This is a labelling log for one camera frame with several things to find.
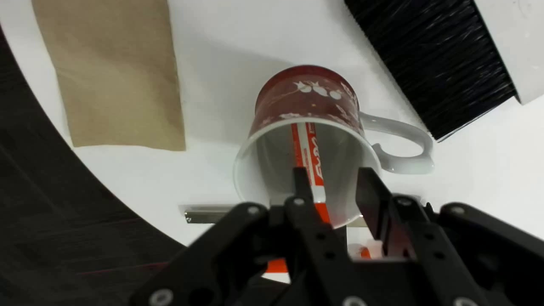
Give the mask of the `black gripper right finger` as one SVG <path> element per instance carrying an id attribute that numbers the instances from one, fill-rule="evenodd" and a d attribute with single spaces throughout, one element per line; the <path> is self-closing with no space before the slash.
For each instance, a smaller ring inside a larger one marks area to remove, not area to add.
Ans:
<path id="1" fill-rule="evenodd" d="M 355 204 L 382 258 L 367 265 L 384 306 L 452 306 L 454 250 L 425 207 L 394 196 L 372 168 L 357 173 Z"/>

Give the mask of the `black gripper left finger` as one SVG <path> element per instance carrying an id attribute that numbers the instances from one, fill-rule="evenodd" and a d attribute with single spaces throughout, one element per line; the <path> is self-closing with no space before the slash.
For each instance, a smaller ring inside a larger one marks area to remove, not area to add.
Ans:
<path id="1" fill-rule="evenodd" d="M 285 221 L 292 238 L 287 255 L 292 282 L 282 296 L 282 306 L 341 306 L 347 298 L 341 277 L 345 245 L 319 218 L 302 167 L 292 168 Z"/>

